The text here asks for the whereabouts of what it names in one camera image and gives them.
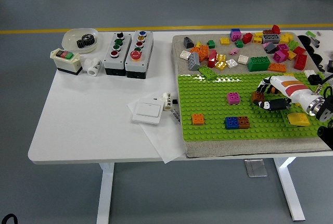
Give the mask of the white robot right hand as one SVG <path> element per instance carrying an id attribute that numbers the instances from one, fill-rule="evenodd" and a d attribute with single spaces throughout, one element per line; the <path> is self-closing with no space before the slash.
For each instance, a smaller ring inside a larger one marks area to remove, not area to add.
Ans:
<path id="1" fill-rule="evenodd" d="M 292 103 L 300 103 L 303 110 L 309 113 L 310 104 L 320 95 L 314 94 L 306 85 L 293 76 L 270 76 L 261 81 L 257 87 L 257 92 L 272 92 L 272 88 L 280 91 L 286 98 L 273 99 L 271 101 L 258 101 L 253 103 L 265 110 L 289 109 Z"/>

